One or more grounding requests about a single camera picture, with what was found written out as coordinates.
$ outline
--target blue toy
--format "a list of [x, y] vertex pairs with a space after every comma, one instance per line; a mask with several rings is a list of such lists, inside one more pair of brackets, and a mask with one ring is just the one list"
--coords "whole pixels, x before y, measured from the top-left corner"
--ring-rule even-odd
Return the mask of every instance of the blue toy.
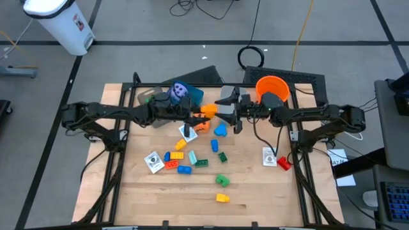
[[165, 157], [164, 157], [164, 161], [168, 162], [171, 160], [171, 152], [166, 152], [165, 153]]
[[210, 144], [212, 145], [212, 150], [213, 150], [213, 152], [214, 152], [214, 153], [218, 152], [218, 150], [219, 150], [219, 143], [217, 142], [217, 140], [216, 140], [216, 139], [211, 140], [211, 141], [210, 141]]
[[179, 165], [178, 173], [179, 174], [192, 174], [192, 168], [190, 166]]
[[215, 135], [220, 137], [220, 136], [227, 136], [228, 135], [228, 130], [226, 128], [225, 124], [220, 124], [216, 129], [215, 129]]

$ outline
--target orange cup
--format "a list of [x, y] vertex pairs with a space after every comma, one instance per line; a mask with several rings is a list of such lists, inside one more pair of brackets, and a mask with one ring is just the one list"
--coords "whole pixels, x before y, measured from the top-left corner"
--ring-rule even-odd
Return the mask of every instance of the orange cup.
[[289, 97], [289, 88], [287, 83], [276, 76], [262, 77], [256, 84], [257, 101], [261, 102], [261, 96], [267, 92], [277, 95], [283, 102]]

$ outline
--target paper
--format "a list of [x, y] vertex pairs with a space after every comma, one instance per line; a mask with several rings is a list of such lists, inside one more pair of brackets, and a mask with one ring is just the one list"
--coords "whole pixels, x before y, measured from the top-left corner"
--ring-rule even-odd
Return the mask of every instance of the paper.
[[185, 137], [184, 129], [185, 129], [185, 125], [182, 125], [181, 127], [179, 127], [181, 136], [185, 139], [187, 143], [189, 143], [190, 141], [193, 141], [197, 137], [197, 133], [194, 131], [192, 127], [189, 128], [189, 137]]
[[263, 147], [263, 166], [275, 167], [277, 166], [277, 158], [274, 156], [271, 148]]
[[[344, 162], [347, 162], [347, 161], [348, 161], [348, 159], [346, 159], [345, 150], [343, 150], [343, 149], [331, 149], [331, 150], [328, 150], [328, 155], [329, 155], [330, 158], [331, 158], [332, 166], [339, 165], [339, 164], [341, 164], [341, 163], [344, 163]], [[337, 184], [338, 184], [339, 187], [346, 187], [346, 186], [355, 186], [355, 185], [357, 185], [357, 184], [355, 183], [355, 179], [353, 178], [353, 175], [344, 176], [343, 178], [338, 178], [338, 179], [337, 179]]]
[[149, 169], [152, 171], [152, 173], [155, 173], [161, 170], [161, 168], [165, 167], [165, 164], [160, 159], [159, 154], [156, 151], [145, 157], [145, 162], [148, 165]]

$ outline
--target wooden table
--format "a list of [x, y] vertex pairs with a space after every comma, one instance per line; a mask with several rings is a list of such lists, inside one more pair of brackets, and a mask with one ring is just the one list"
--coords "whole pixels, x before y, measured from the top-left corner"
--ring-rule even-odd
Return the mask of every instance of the wooden table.
[[[297, 87], [312, 92], [310, 84], [298, 84]], [[120, 90], [121, 84], [106, 84], [101, 103], [118, 105]], [[136, 93], [146, 90], [138, 88]], [[203, 104], [213, 103], [220, 97], [220, 88], [202, 90]], [[255, 100], [254, 88], [247, 88], [247, 91]], [[312, 95], [297, 91], [297, 98], [300, 107], [316, 106]], [[114, 126], [114, 120], [101, 119], [98, 122], [107, 128]], [[174, 150], [174, 145], [182, 138], [178, 130], [182, 123], [169, 123], [157, 129], [151, 126], [141, 128], [132, 123], [115, 224], [160, 226], [163, 220], [169, 220], [171, 226], [250, 226], [252, 221], [257, 221], [260, 226], [303, 226], [293, 168], [284, 171], [280, 166], [263, 166], [262, 148], [266, 145], [256, 139], [252, 125], [245, 119], [242, 132], [235, 135], [233, 129], [228, 128], [227, 137], [214, 136], [213, 129], [219, 123], [218, 118], [211, 120], [211, 132], [199, 134], [183, 149], [185, 159], [180, 161], [182, 165], [190, 165], [187, 157], [190, 150], [195, 151], [198, 159], [209, 160], [209, 167], [193, 167], [192, 175], [178, 174], [176, 169], [162, 169], [152, 174], [144, 161], [144, 157], [152, 151], [163, 157], [165, 152]], [[303, 123], [307, 130], [319, 125], [318, 121]], [[275, 147], [278, 128], [267, 120], [260, 120], [257, 131]], [[212, 152], [210, 140], [214, 138], [219, 140], [219, 151], [228, 157], [225, 164]], [[87, 160], [91, 160], [103, 148], [101, 142], [91, 144]], [[322, 143], [316, 144], [315, 148], [327, 150]], [[288, 131], [283, 128], [277, 157], [287, 156], [289, 152]], [[100, 195], [107, 159], [108, 154], [103, 155], [84, 173], [73, 221], [83, 217]], [[318, 196], [343, 222], [328, 156], [315, 151], [310, 153], [310, 161]], [[215, 183], [216, 174], [219, 173], [231, 180], [228, 187], [222, 188]], [[217, 203], [216, 193], [229, 195], [230, 203]], [[309, 219], [314, 222], [311, 200], [305, 194]], [[108, 219], [110, 205], [111, 197], [107, 199], [104, 220]]]

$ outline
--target lego brick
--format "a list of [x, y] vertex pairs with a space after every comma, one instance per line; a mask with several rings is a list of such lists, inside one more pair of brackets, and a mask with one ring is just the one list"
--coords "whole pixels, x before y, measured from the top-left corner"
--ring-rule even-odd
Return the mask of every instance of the lego brick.
[[197, 162], [197, 158], [193, 150], [189, 152], [189, 160], [192, 165], [196, 164]]
[[183, 159], [183, 152], [171, 152], [171, 160]]
[[176, 146], [174, 147], [177, 151], [183, 149], [184, 147], [186, 147], [187, 142], [184, 139], [180, 139], [180, 141], [178, 141], [176, 143]]
[[[193, 114], [193, 116], [197, 117], [197, 118], [206, 118], [207, 116], [203, 113], [198, 113], [198, 114]], [[210, 129], [210, 121], [206, 121], [203, 123], [200, 123], [198, 125], [196, 125], [194, 127], [194, 130], [202, 133], [202, 134], [207, 134], [209, 132]]]
[[224, 154], [224, 152], [219, 153], [219, 159], [222, 163], [227, 162], [228, 158], [226, 157], [226, 154]]
[[179, 174], [192, 174], [192, 168], [190, 166], [179, 165], [178, 173]]
[[222, 203], [228, 203], [230, 201], [230, 197], [228, 195], [224, 195], [224, 194], [217, 194], [216, 195], [216, 201], [217, 202], [222, 202]]
[[165, 157], [164, 157], [164, 161], [168, 162], [171, 160], [171, 152], [166, 152], [165, 153]]
[[210, 144], [212, 145], [212, 151], [213, 151], [214, 153], [218, 152], [218, 150], [219, 150], [219, 143], [217, 142], [217, 140], [216, 140], [216, 139], [211, 140], [211, 141], [210, 141]]
[[203, 112], [207, 118], [213, 118], [217, 112], [217, 105], [208, 104], [200, 106], [200, 112]]
[[179, 166], [179, 161], [171, 160], [165, 163], [165, 169], [174, 169]]
[[286, 157], [281, 157], [277, 163], [285, 170], [287, 171], [288, 169], [291, 168], [291, 164], [288, 163], [287, 158]]
[[198, 160], [195, 164], [196, 167], [208, 167], [209, 162], [206, 160]]
[[227, 177], [225, 177], [225, 176], [223, 176], [223, 175], [221, 175], [221, 174], [218, 174], [217, 176], [216, 176], [216, 183], [219, 183], [219, 184], [221, 184], [222, 185], [222, 187], [227, 187], [229, 184], [230, 184], [230, 180], [227, 178]]
[[227, 136], [228, 135], [228, 130], [226, 128], [225, 124], [220, 124], [214, 131], [215, 135], [220, 137], [220, 136]]

